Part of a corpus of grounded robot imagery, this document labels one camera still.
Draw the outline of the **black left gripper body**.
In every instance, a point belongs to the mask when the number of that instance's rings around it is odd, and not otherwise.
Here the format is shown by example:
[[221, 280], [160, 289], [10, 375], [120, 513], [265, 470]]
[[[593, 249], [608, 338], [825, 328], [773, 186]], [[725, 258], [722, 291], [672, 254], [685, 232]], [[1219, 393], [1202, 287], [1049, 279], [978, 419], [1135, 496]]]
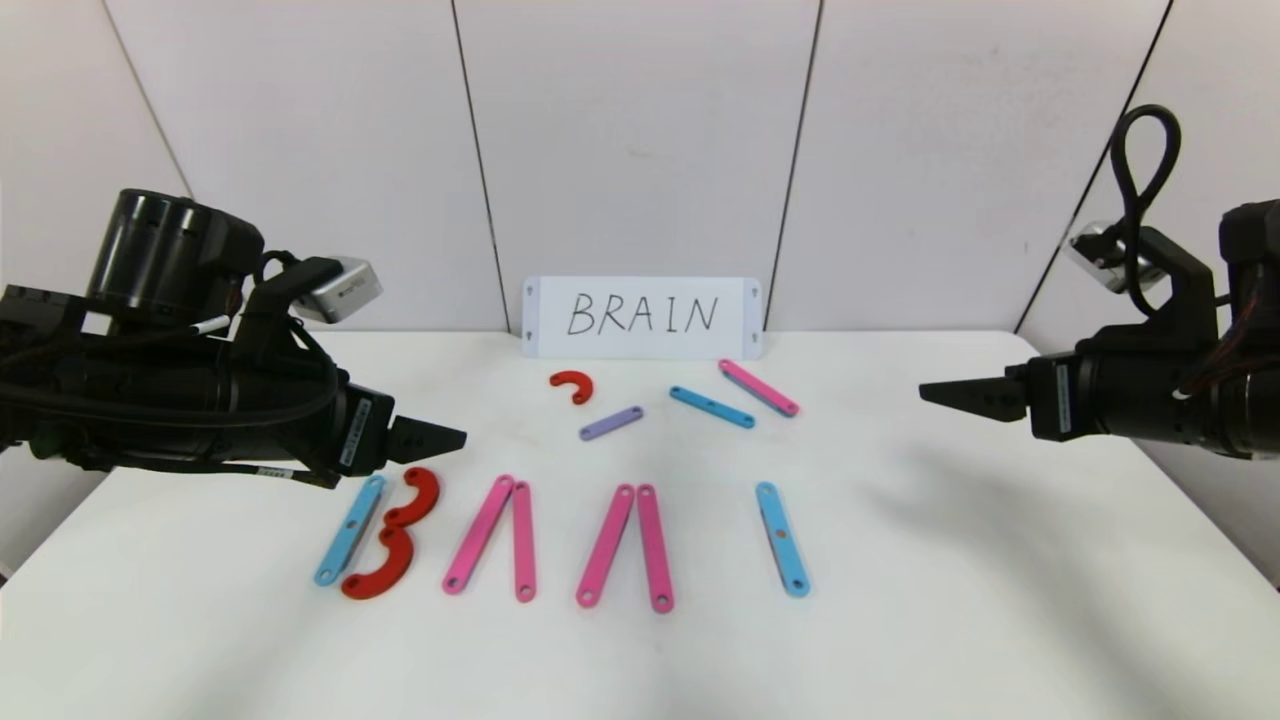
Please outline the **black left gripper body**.
[[387, 464], [387, 428], [394, 400], [337, 372], [338, 391], [320, 410], [270, 427], [230, 432], [233, 462], [294, 462], [296, 479], [340, 479], [378, 471]]

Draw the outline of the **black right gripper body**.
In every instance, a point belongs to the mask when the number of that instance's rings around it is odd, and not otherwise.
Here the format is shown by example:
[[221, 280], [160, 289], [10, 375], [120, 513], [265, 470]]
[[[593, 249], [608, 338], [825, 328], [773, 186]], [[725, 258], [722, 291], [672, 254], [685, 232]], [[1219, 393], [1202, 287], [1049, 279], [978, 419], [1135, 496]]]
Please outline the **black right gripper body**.
[[1070, 352], [1033, 357], [1027, 364], [1033, 436], [1210, 445], [1208, 400], [1174, 396], [1194, 356], [1151, 337], [1093, 337]]

